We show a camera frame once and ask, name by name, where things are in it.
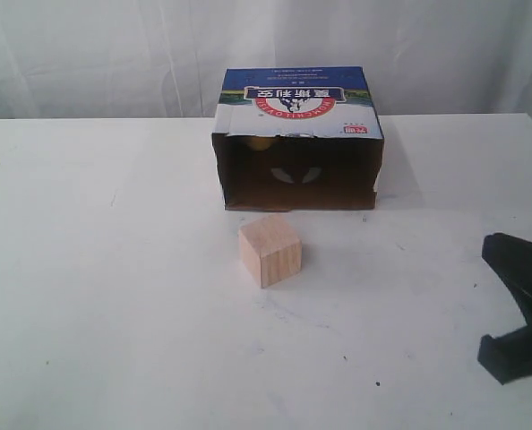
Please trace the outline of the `yellow tennis ball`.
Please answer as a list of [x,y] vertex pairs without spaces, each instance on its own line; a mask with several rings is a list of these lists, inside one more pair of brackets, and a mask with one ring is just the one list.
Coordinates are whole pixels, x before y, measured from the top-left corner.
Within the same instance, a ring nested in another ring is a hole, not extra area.
[[273,138],[250,136],[245,143],[252,151],[266,151],[274,142]]

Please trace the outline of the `light wooden cube block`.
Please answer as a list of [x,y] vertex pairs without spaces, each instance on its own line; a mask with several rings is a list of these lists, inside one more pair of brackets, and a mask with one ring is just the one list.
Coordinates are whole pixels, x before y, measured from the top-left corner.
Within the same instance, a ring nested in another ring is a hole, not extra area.
[[260,288],[297,275],[302,269],[302,242],[280,214],[272,214],[238,230],[240,258]]

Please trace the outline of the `blue white cardboard box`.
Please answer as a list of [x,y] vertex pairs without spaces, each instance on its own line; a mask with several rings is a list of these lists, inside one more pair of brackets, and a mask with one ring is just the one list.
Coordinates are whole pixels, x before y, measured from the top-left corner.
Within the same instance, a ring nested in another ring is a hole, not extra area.
[[[253,151],[250,136],[275,142]],[[376,204],[384,136],[360,66],[227,70],[211,142],[230,211]]]

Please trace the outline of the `white backdrop curtain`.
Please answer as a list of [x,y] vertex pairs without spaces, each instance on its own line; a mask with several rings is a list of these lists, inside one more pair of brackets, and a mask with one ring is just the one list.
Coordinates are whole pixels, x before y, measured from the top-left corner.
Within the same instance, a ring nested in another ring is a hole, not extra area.
[[228,68],[327,65],[384,115],[532,116],[532,1],[0,1],[0,118],[212,116]]

